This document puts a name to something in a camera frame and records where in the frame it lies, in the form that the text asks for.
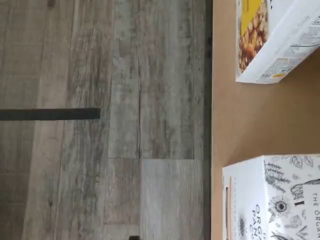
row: wooden floor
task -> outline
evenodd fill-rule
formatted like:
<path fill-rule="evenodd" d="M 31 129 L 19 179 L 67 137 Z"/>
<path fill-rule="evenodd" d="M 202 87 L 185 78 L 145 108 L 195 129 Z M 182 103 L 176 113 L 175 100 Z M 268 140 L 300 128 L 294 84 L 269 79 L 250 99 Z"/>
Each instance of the wooden floor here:
<path fill-rule="evenodd" d="M 210 0 L 0 0 L 2 240 L 210 239 Z"/>

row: sunflower drawing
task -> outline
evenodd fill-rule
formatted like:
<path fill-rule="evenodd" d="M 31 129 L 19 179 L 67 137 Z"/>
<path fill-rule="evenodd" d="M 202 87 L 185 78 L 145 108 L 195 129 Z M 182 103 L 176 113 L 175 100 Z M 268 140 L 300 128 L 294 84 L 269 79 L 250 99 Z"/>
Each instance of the sunflower drawing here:
<path fill-rule="evenodd" d="M 287 217 L 290 213 L 290 204 L 283 196 L 274 196 L 269 201 L 268 211 L 271 213 L 269 223 L 272 223 L 276 218 Z"/>

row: white box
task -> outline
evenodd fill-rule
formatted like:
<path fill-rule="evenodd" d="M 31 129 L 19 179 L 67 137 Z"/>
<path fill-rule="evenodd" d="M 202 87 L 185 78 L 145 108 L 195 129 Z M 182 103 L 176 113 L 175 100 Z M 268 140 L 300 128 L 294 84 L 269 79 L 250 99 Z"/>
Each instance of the white box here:
<path fill-rule="evenodd" d="M 222 173 L 223 240 L 320 239 L 320 155 L 259 156 Z"/>
<path fill-rule="evenodd" d="M 278 83 L 320 44 L 320 0 L 236 0 L 236 81 Z"/>

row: brown cardboard surface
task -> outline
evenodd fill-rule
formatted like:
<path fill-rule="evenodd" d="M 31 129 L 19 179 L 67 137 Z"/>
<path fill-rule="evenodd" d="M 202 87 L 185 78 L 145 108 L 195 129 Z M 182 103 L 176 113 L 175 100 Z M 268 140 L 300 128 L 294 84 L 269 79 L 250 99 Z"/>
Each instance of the brown cardboard surface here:
<path fill-rule="evenodd" d="M 259 155 L 320 153 L 320 50 L 280 83 L 235 81 L 236 5 L 213 2 L 211 239 L 222 239 L 222 167 Z"/>

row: yellow label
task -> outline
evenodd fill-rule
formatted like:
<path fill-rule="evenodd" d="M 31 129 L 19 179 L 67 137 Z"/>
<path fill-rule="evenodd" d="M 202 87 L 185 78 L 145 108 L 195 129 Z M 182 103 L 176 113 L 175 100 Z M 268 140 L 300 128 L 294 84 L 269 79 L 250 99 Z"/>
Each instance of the yellow label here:
<path fill-rule="evenodd" d="M 256 15 L 261 2 L 261 0 L 242 0 L 241 36 L 245 34 L 248 25 Z"/>
<path fill-rule="evenodd" d="M 279 73 L 279 74 L 275 74 L 272 77 L 273 78 L 280 78 L 280 77 L 284 77 L 286 74 L 285 73 Z"/>

